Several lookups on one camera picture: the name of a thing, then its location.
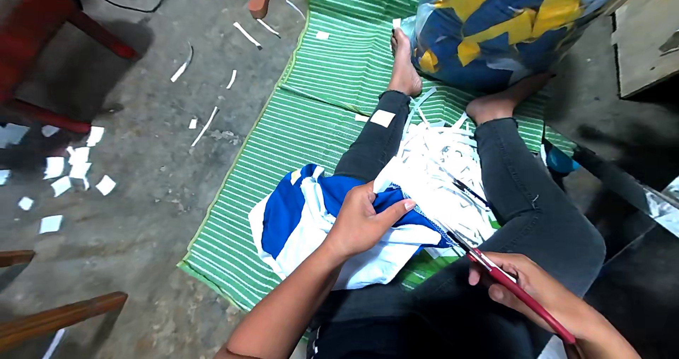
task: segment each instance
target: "hand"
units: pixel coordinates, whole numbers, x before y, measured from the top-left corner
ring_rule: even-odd
[[[407,198],[378,214],[373,208],[375,197],[372,181],[355,186],[344,197],[340,214],[323,242],[338,259],[349,259],[375,246],[396,221],[415,207],[415,201]]]
[[[592,334],[600,333],[602,328],[612,328],[598,311],[561,285],[528,257],[522,254],[492,252],[484,252],[484,254],[510,276],[518,278],[517,283],[564,325],[575,338],[589,338]],[[477,265],[473,264],[469,270],[470,285],[478,284],[481,274],[485,271]],[[554,332],[545,320],[521,302],[505,286],[490,285],[488,295],[493,301],[519,311],[543,329]]]

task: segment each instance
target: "bare foot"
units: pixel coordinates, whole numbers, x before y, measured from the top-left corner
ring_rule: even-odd
[[[391,50],[394,51],[394,68],[388,90],[401,91],[416,97],[422,92],[422,79],[410,61],[410,40],[401,29],[394,29],[391,35]]]
[[[550,72],[525,77],[501,93],[472,100],[465,111],[477,125],[488,120],[511,118],[514,108],[531,94],[538,92],[552,77],[554,74]]]

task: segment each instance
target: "red chair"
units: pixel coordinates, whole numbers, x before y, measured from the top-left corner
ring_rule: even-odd
[[[88,133],[90,123],[72,120],[14,97],[42,48],[67,21],[119,57],[136,57],[130,46],[83,13],[75,0],[21,0],[0,25],[0,105],[46,125]]]

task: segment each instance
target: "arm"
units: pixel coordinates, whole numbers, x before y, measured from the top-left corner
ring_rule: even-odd
[[[289,358],[344,262],[375,246],[415,207],[407,199],[377,214],[373,201],[372,181],[350,190],[325,241],[245,316],[215,359]]]
[[[538,301],[576,338],[576,347],[566,347],[569,358],[577,354],[586,359],[639,359],[632,345],[598,311],[571,293],[556,279],[522,254],[486,253],[488,258],[508,274],[518,278],[518,284]],[[480,282],[483,269],[472,266],[469,284]],[[540,327],[552,331],[545,321],[521,302],[503,285],[488,288],[493,301],[519,311]]]

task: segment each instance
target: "person's left hand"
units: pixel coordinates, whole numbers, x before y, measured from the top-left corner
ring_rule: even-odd
[[[344,197],[340,214],[323,242],[338,259],[349,259],[375,246],[396,221],[415,207],[415,201],[406,198],[378,214],[373,208],[375,197],[372,181],[355,186]]]

